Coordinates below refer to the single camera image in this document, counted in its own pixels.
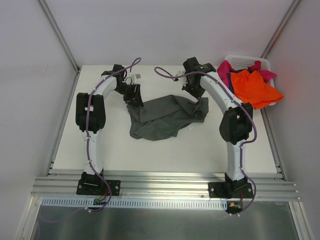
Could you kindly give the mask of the dark grey t-shirt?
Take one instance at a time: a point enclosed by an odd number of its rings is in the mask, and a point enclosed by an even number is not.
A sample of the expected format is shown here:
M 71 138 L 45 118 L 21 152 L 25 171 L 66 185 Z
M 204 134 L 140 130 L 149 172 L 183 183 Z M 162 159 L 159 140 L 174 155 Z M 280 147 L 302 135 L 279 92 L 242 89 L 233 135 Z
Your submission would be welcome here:
M 143 107 L 127 105 L 131 126 L 129 134 L 134 139 L 161 141 L 176 137 L 179 131 L 192 123 L 203 123 L 209 113 L 209 99 L 190 99 L 167 95 L 146 101 Z

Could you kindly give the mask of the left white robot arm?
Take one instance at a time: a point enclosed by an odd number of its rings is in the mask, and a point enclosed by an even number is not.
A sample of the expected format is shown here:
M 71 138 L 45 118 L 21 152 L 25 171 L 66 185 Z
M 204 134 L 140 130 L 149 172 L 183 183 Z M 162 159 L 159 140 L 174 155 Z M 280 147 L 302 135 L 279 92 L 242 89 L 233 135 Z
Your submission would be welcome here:
M 93 194 L 104 191 L 104 160 L 101 153 L 101 133 L 106 124 L 105 100 L 115 91 L 123 96 L 123 101 L 133 107 L 143 107 L 141 85 L 127 82 L 127 70 L 115 64 L 110 71 L 101 74 L 99 82 L 89 93 L 80 92 L 76 96 L 75 123 L 82 132 L 85 144 L 85 167 L 80 183 L 88 187 Z

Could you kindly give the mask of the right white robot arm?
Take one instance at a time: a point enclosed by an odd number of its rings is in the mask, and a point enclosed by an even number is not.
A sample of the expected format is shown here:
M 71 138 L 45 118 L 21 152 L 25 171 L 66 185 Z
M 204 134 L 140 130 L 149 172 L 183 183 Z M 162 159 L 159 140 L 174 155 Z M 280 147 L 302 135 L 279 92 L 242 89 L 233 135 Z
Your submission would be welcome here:
M 223 114 L 219 133 L 227 146 L 227 170 L 224 181 L 208 183 L 210 198 L 252 199 L 254 191 L 244 172 L 245 142 L 250 132 L 256 130 L 252 124 L 252 105 L 237 98 L 210 63 L 200 64 L 196 57 L 191 57 L 183 68 L 187 75 L 183 90 L 196 99 L 208 92 Z

